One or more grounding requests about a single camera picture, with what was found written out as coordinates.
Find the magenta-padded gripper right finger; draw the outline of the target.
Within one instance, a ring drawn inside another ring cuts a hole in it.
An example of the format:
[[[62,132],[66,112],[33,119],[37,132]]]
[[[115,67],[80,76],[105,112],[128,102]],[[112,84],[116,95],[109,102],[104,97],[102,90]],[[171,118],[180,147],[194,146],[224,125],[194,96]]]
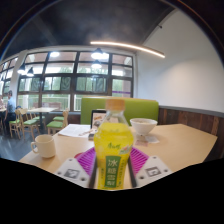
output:
[[[148,156],[137,148],[130,152],[128,167],[133,187],[143,187],[172,173],[158,156]]]

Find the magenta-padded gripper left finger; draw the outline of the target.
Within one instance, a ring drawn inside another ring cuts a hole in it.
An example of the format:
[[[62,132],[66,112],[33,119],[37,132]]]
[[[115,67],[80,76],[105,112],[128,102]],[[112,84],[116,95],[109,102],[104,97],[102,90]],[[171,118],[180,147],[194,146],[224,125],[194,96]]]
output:
[[[74,158],[68,158],[55,174],[81,187],[93,188],[96,177],[95,149],[90,148]]]

